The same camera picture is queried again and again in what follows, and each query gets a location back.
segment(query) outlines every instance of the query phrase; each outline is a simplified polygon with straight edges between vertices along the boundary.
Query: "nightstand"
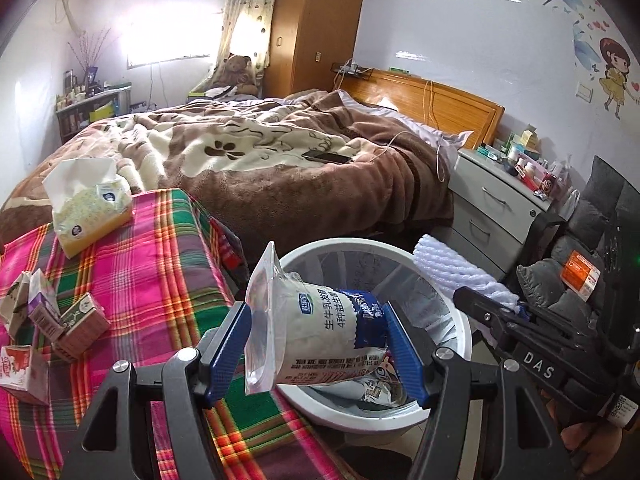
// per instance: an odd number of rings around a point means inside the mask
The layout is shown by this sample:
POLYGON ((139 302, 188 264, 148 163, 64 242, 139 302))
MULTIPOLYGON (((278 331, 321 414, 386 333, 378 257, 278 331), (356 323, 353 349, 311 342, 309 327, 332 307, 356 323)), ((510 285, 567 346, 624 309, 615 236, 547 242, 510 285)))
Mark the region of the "nightstand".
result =
POLYGON ((500 164, 462 149, 451 173, 454 217, 433 236, 500 280, 511 268, 534 218, 551 202, 533 195, 500 164))

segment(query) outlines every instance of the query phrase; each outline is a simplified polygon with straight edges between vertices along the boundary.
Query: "floor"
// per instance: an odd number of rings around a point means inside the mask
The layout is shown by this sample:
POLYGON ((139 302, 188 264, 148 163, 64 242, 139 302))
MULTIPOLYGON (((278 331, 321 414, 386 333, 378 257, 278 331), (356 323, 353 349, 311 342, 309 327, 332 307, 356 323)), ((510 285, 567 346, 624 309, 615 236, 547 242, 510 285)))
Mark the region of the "floor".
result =
MULTIPOLYGON (((495 364, 491 352, 483 342, 474 346, 471 360, 479 363, 495 364)), ((458 480, 472 480, 478 456, 478 444, 480 437, 480 423, 482 420, 482 401, 472 400, 469 405, 469 417, 466 427, 466 441, 460 461, 460 471, 458 480)), ((392 437, 375 435, 354 435, 346 436, 346 443, 352 446, 372 446, 380 449, 390 449, 413 458, 420 446, 422 434, 426 422, 419 426, 414 426, 406 433, 392 437)))

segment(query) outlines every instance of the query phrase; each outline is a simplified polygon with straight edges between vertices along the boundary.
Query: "paw print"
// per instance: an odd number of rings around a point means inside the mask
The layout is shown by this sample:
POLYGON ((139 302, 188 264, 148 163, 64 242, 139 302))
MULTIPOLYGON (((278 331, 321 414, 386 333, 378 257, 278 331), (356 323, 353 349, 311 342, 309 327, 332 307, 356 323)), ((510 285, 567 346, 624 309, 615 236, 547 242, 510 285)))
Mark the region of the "paw print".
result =
POLYGON ((238 158, 245 155, 244 152, 233 152, 232 150, 236 148, 236 145, 232 142, 222 144, 222 142, 216 140, 213 145, 214 148, 207 146, 204 149, 204 152, 209 156, 227 156, 229 160, 238 160, 238 158))

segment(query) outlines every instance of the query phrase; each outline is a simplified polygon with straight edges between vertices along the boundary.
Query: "plaid tablecloth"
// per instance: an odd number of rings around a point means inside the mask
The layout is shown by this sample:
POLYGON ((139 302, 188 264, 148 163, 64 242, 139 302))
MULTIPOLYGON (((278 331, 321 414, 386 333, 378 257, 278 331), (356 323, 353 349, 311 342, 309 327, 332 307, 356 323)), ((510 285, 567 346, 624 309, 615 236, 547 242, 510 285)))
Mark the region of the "plaid tablecloth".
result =
MULTIPOLYGON (((34 478, 60 476, 76 427, 115 361, 155 364, 194 346, 233 301, 221 269, 246 275, 237 241, 184 192, 138 195, 134 208, 129 224, 71 260, 51 225, 9 243, 0 257, 0 295, 22 270, 41 268, 62 312, 90 292, 111 321, 74 364, 51 354, 30 323, 18 333, 18 344, 33 342, 50 361, 50 406, 18 402, 0 389, 0 430, 34 478)), ((9 342, 0 328, 0 344, 9 342)), ((225 399, 207 412, 228 478, 354 479, 280 394, 245 397, 242 374, 240 365, 225 399)), ((164 405, 154 403, 152 413, 162 478, 178 479, 164 405)))

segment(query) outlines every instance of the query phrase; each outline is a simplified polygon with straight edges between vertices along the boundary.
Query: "headboard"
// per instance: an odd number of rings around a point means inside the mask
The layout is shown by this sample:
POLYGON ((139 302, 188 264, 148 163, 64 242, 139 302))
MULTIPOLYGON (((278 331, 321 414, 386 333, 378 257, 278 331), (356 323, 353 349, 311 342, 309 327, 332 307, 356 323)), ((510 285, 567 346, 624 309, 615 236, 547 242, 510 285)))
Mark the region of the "headboard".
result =
POLYGON ((473 131, 465 148, 491 144, 504 107, 468 92, 419 77, 373 70, 367 80, 345 77, 341 88, 363 104, 391 107, 450 134, 473 131), (433 108, 429 118, 431 91, 433 108))

